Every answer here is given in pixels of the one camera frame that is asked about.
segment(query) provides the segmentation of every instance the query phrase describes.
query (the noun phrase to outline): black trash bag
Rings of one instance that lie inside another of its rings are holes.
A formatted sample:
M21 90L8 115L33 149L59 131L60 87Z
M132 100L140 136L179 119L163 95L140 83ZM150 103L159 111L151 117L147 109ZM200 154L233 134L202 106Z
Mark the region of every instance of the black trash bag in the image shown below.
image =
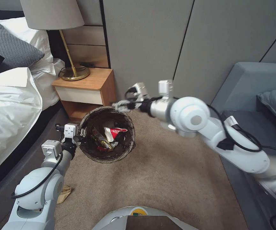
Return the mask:
M127 129L127 132L119 133L116 140L119 143L110 152L99 151L97 149L98 145L91 137L93 128L96 128L106 137L104 127ZM93 161L114 163L126 157L136 146L135 128L131 118L126 113L118 112L110 106L103 106L90 111L82 119L79 125L79 132L82 128L86 129L86 137L81 140L80 149Z

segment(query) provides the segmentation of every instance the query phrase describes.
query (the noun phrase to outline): carpet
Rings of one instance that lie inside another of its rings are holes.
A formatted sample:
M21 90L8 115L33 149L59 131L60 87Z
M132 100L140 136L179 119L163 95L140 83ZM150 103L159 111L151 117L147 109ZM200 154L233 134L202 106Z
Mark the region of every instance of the carpet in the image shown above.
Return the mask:
M247 229L218 154L198 136L180 137L144 113L129 115L137 146L123 160L100 164L77 148L65 177L73 191L56 207L55 229L92 229L129 205L163 210L201 230Z

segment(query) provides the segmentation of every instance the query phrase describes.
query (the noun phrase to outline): headboard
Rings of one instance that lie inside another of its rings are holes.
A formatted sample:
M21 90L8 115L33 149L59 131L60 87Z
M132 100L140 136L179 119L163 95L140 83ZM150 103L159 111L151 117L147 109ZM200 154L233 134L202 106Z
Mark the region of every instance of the headboard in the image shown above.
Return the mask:
M24 17L23 11L0 11L0 20L20 17ZM60 58L65 62L66 67L70 67L70 60L64 48L59 31L47 30L47 33L49 39L49 46L51 48L51 53L53 57Z
M238 62L212 102L223 110L257 111L257 94L276 89L276 64Z

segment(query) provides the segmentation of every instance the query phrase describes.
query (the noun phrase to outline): white label tag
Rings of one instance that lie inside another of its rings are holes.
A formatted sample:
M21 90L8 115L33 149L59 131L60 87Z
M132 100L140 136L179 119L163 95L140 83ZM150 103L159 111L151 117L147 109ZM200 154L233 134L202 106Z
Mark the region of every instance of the white label tag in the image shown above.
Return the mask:
M236 119L234 118L234 116L228 117L228 118L225 120L225 122L226 122L227 124L229 124L229 126L234 126L234 125L237 125L237 124L238 124L238 122L236 121Z

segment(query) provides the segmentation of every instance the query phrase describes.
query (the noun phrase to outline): nightstand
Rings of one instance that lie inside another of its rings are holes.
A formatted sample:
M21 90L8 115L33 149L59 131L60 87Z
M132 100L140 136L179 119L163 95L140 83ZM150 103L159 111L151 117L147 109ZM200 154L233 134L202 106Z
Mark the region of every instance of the nightstand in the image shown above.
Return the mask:
M91 110L116 101L112 69L89 68L90 75L78 81L58 78L52 83L72 122L80 122Z

